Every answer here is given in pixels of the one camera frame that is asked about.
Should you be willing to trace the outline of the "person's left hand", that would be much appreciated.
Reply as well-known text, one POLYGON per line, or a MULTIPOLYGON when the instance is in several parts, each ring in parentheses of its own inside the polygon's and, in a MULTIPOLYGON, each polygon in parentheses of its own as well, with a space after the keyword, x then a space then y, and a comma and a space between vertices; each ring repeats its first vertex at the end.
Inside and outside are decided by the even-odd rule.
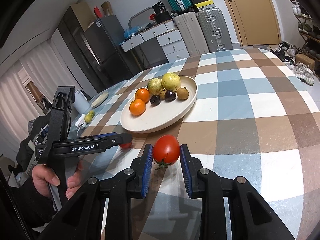
MULTIPOLYGON (((66 197, 70 199, 73 194, 81 187, 83 164, 78 162, 76 171, 67 179, 66 197)), ((43 196, 50 198, 48 183, 53 186, 59 186, 60 180, 55 172, 46 165, 37 165, 32 170, 32 179, 35 189, 43 196)))

